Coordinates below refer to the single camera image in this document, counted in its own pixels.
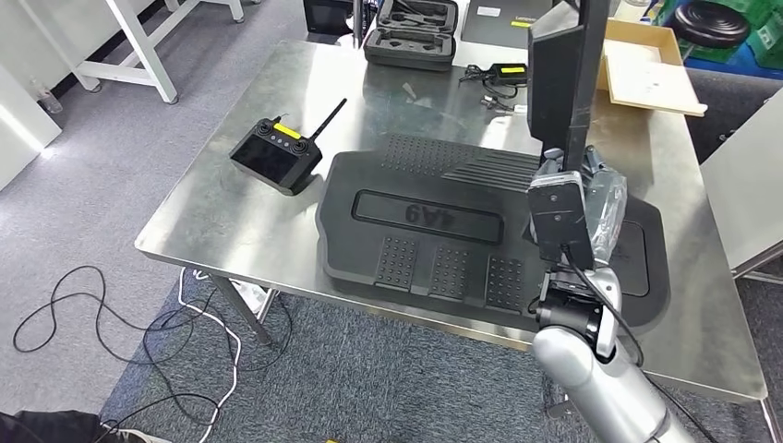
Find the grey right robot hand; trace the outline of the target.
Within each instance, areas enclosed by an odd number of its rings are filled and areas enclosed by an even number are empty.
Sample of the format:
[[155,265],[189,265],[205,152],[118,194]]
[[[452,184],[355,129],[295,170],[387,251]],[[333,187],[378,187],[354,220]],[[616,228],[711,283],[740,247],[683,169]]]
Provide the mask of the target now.
[[592,146],[579,169],[564,170],[564,160],[563,150],[545,150],[528,187],[531,238],[549,263],[607,266],[625,216],[627,179]]

